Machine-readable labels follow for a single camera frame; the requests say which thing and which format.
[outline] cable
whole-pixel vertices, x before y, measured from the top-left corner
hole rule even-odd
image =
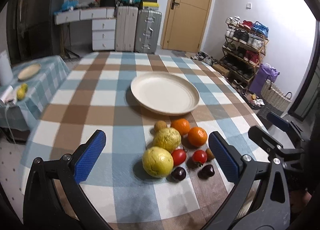
[[[12,133],[12,131],[11,131],[11,128],[10,128],[10,125],[9,125],[9,122],[8,122],[8,117],[7,117],[7,111],[8,111],[8,109],[9,109],[9,105],[7,105],[7,106],[5,107],[4,117],[5,117],[5,120],[6,120],[6,122],[7,122],[9,131],[10,131],[10,133],[11,133],[12,140],[13,140],[14,144],[17,144],[16,141],[14,140],[13,133]]]

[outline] white desk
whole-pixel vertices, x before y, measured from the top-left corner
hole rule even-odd
[[[114,14],[115,8],[113,7],[73,10],[58,13],[55,16],[55,24],[92,20],[92,49],[94,51],[114,50],[116,33]]]

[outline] table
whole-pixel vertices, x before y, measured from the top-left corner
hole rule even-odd
[[[114,229],[200,229],[223,203],[233,184],[219,165],[207,181],[199,169],[188,169],[180,183],[154,179],[142,168],[141,157],[153,139],[157,115],[134,99],[130,83],[146,72],[176,74],[195,85],[200,105],[186,118],[208,134],[218,131],[242,154],[267,161],[248,138],[257,116],[238,93],[210,66],[187,58],[138,53],[96,53],[86,56],[70,73],[30,135],[21,160],[22,191],[32,161],[59,159],[85,143],[96,129],[107,136],[106,146],[81,187],[101,216]],[[191,156],[194,149],[188,150]]]
[[[18,81],[18,74],[27,66],[39,63],[41,69],[38,74],[26,81]],[[60,56],[45,57],[22,63],[12,69],[13,80],[10,85],[15,89],[22,83],[28,84],[28,92],[22,101],[18,101],[15,107],[7,110],[7,118],[11,129],[19,131],[32,130],[41,113],[47,106],[57,89],[70,73],[70,69]],[[7,86],[0,87],[0,94]],[[0,127],[8,128],[4,116],[5,107],[0,107]]]

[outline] cherry tomato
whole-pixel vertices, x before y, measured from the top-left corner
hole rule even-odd
[[[192,160],[200,166],[202,166],[207,161],[207,158],[207,153],[203,150],[195,151],[195,153],[192,156]]]
[[[174,167],[182,164],[187,158],[186,152],[182,149],[174,150],[171,155],[173,158]]]

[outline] ceramic plate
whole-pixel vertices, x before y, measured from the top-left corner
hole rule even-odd
[[[24,68],[18,75],[19,80],[27,80],[30,79],[32,76],[36,75],[39,70],[41,69],[40,64],[32,64],[26,68]]]
[[[200,100],[195,86],[165,72],[150,72],[136,77],[131,83],[131,91],[142,106],[170,116],[191,112]]]

